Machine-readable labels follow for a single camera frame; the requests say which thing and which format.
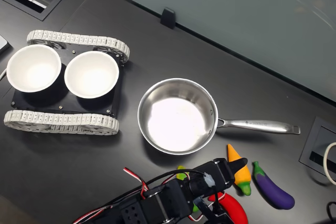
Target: purple eggplant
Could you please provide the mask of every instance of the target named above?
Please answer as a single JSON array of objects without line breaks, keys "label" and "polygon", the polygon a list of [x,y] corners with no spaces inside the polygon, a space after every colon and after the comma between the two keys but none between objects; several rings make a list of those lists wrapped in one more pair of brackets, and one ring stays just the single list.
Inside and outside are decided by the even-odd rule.
[{"label": "purple eggplant", "polygon": [[295,200],[292,196],[280,189],[274,182],[265,174],[259,163],[254,164],[254,178],[260,187],[263,194],[278,208],[291,209],[295,205]]}]

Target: dark countertop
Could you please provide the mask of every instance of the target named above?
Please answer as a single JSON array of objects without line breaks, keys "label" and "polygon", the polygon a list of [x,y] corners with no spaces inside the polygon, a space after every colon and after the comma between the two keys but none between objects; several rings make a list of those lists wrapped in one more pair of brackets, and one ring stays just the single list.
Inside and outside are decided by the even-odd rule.
[{"label": "dark countertop", "polygon": [[[44,22],[0,1],[0,33],[13,46],[1,55],[1,70],[26,45],[28,32],[61,32],[110,36],[128,44],[122,100],[115,136],[27,133],[0,124],[0,195],[40,223],[70,223],[138,182],[127,166],[145,180],[178,165],[193,168],[226,157],[226,145],[251,161],[259,161],[269,177],[294,196],[292,210],[276,210],[252,183],[252,195],[227,192],[244,207],[249,223],[327,223],[325,206],[336,200],[336,187],[322,186],[326,177],[299,158],[314,118],[336,124],[336,108],[179,29],[162,26],[151,14],[125,0],[64,0]],[[170,156],[142,137],[137,109],[145,91],[158,81],[181,77],[204,86],[225,119],[265,119],[301,127],[301,135],[274,135],[220,129],[199,152]],[[14,89],[0,82],[0,115],[11,110]]]}]

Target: white bowl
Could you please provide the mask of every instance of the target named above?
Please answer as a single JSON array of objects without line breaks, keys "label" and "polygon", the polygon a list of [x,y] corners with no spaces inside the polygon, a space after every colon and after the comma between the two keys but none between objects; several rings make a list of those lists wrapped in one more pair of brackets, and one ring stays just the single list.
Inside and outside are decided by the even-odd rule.
[{"label": "white bowl", "polygon": [[59,55],[51,47],[31,45],[20,49],[7,64],[10,84],[22,92],[37,92],[46,89],[61,72]]},{"label": "white bowl", "polygon": [[119,77],[116,61],[99,51],[84,52],[68,64],[65,84],[71,93],[82,98],[97,98],[108,93]]}]

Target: toy red pepper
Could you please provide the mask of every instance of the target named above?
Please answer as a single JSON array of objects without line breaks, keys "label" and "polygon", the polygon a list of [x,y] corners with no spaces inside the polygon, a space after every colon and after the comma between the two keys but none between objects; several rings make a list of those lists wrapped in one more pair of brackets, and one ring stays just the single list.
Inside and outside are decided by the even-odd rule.
[{"label": "toy red pepper", "polygon": [[[215,195],[211,195],[209,201],[215,201]],[[235,224],[248,224],[247,216],[239,202],[231,195],[225,193],[219,203],[228,212],[230,218]]]}]

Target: robotic arm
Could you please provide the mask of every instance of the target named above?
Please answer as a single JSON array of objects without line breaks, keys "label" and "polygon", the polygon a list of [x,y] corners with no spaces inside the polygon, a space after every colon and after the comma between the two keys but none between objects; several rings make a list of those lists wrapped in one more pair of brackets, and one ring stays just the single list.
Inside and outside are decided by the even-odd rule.
[{"label": "robotic arm", "polygon": [[[189,172],[190,179],[171,179],[145,192],[141,187],[108,202],[80,217],[73,224],[167,224],[177,223],[192,214],[194,204],[208,219],[206,223],[234,224],[218,203],[217,193],[228,189],[234,174],[247,164],[246,158],[227,162],[217,158],[195,169],[175,170],[152,179],[150,184],[167,175]],[[203,198],[215,195],[211,210]]]}]

